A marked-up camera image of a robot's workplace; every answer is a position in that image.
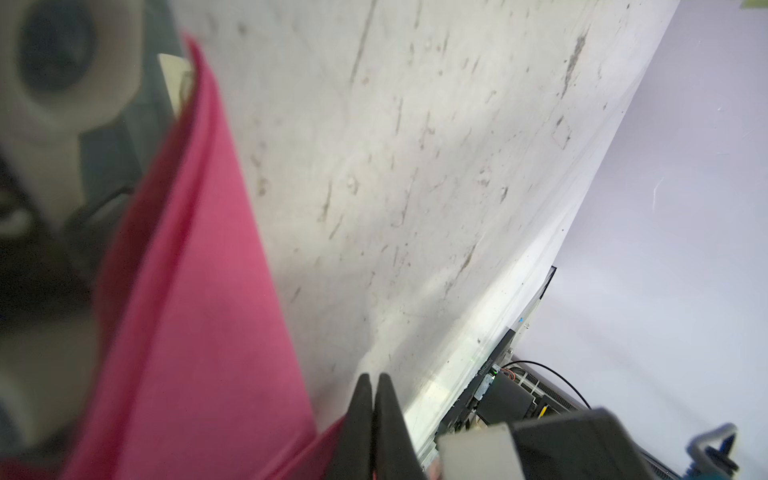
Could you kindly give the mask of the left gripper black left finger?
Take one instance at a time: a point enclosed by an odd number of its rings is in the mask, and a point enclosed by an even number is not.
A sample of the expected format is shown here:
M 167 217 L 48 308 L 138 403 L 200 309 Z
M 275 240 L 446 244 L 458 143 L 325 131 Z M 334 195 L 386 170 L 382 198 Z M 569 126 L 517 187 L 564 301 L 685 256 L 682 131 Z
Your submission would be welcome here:
M 325 479 L 373 478 L 373 414 L 373 388 L 370 375 L 364 373 L 355 385 Z

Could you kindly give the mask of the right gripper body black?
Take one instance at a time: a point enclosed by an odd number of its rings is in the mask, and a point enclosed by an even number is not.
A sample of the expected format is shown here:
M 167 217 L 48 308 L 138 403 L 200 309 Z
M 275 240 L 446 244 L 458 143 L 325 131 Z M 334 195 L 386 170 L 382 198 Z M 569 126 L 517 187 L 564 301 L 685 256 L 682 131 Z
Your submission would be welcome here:
M 91 285 L 133 194 L 124 184 L 51 230 L 1 168 L 1 453 L 55 449 L 84 408 L 97 363 Z

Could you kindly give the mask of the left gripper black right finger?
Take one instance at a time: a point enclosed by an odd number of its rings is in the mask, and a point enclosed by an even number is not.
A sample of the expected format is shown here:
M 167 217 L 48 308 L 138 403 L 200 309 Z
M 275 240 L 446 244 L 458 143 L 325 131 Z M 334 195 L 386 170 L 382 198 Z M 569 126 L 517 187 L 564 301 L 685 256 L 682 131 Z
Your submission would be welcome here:
M 424 480 L 391 376 L 381 373 L 373 412 L 373 466 L 378 480 Z

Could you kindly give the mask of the pink paper napkin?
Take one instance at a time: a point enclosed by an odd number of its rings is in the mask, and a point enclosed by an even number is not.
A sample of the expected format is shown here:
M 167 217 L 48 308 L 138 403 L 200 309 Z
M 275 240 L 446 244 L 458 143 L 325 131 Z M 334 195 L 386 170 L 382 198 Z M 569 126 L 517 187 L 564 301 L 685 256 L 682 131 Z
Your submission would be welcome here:
M 5 479 L 320 479 L 319 433 L 218 84 L 189 43 L 191 98 L 103 260 L 101 364 L 62 468 Z

